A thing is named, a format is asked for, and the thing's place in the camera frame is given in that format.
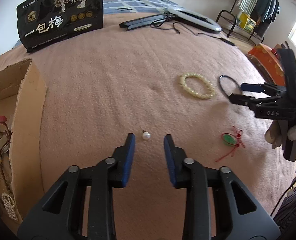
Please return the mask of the white gloved right hand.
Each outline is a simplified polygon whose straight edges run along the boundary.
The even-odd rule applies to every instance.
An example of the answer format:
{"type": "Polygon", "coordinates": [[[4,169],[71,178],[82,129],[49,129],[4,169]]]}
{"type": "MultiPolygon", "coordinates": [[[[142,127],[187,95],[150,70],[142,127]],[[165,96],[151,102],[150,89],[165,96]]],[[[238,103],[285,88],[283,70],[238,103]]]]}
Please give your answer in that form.
{"type": "MultiPolygon", "coordinates": [[[[288,130],[288,139],[296,141],[296,125],[288,130]]],[[[282,145],[282,134],[277,120],[273,120],[272,124],[265,133],[265,140],[275,149],[282,145]]]]}

